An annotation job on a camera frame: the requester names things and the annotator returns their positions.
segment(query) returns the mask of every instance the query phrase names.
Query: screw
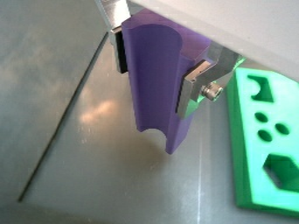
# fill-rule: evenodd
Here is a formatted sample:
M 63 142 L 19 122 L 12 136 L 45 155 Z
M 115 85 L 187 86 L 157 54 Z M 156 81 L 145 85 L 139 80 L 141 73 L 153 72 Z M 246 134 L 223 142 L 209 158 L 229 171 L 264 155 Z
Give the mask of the screw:
M 211 82 L 207 86 L 201 87 L 201 95 L 207 97 L 212 102 L 215 102 L 220 96 L 223 87 L 216 83 Z

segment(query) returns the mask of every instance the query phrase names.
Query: hexagonal hole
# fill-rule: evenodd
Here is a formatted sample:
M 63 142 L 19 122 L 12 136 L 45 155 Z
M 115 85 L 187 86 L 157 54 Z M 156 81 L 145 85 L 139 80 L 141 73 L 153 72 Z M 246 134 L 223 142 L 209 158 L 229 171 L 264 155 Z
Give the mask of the hexagonal hole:
M 299 167 L 290 157 L 270 154 L 264 170 L 278 188 L 299 193 Z

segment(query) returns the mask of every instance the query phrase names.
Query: metal bracket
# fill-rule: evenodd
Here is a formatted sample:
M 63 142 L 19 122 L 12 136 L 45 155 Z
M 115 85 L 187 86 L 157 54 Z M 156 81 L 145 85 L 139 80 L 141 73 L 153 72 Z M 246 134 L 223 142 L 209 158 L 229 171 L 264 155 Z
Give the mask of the metal bracket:
M 95 0 L 101 17 L 105 20 L 109 43 L 115 47 L 116 70 L 127 72 L 127 56 L 121 33 L 121 23 L 131 18 L 127 0 Z
M 184 75 L 176 113 L 185 118 L 196 110 L 204 97 L 216 101 L 229 82 L 234 69 L 246 60 L 227 47 L 211 42 L 208 58 Z

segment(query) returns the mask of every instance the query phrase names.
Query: green foam block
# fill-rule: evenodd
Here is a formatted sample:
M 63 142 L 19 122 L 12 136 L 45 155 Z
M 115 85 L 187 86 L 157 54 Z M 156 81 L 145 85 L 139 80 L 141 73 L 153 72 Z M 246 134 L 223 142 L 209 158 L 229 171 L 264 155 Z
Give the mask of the green foam block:
M 299 85 L 238 68 L 228 84 L 236 201 L 299 216 Z

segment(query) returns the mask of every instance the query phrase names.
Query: circular hole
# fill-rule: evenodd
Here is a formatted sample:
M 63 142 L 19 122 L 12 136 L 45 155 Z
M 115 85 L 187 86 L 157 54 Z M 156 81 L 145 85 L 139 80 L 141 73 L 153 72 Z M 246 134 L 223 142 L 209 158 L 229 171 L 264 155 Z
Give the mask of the circular hole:
M 272 142 L 272 137 L 271 137 L 270 133 L 266 130 L 262 129 L 258 132 L 258 135 L 266 142 Z
M 262 122 L 262 123 L 267 123 L 267 116 L 263 114 L 263 113 L 260 113 L 260 112 L 256 112 L 255 113 L 255 117 L 256 117 L 256 119 Z
M 278 123 L 275 125 L 275 129 L 283 134 L 283 135 L 288 135 L 290 134 L 290 130 L 288 128 L 282 124 L 282 123 Z

